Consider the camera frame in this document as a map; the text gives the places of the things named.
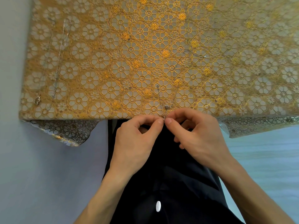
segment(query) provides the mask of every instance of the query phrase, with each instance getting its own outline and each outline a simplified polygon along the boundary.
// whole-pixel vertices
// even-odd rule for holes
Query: fingernail
[[[171,123],[171,121],[172,121],[172,119],[171,119],[171,118],[166,118],[164,122],[165,122],[165,124],[170,124],[170,123]]]

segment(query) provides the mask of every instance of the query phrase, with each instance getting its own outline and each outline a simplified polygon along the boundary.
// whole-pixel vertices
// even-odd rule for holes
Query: right hand
[[[165,125],[175,135],[174,141],[180,142],[181,149],[185,148],[197,162],[216,173],[235,160],[226,146],[218,121],[211,115],[180,108],[167,115]]]

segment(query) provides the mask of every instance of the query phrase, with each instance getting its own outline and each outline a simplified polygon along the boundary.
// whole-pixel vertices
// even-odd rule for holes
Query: floral lace pattern
[[[211,114],[231,137],[299,124],[298,7],[34,0],[19,116],[74,146],[101,119],[164,105]]]

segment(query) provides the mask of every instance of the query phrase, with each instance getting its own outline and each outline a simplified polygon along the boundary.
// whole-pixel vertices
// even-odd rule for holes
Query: forearm
[[[217,173],[247,224],[295,224],[234,158]]]
[[[109,170],[100,188],[74,224],[110,223],[122,192],[130,177]]]

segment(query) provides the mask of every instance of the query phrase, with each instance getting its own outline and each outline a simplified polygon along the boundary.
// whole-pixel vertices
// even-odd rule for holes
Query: left hand
[[[151,125],[144,134],[139,130],[142,124]],[[131,178],[150,156],[163,124],[163,118],[155,115],[139,115],[124,122],[116,132],[110,170]]]

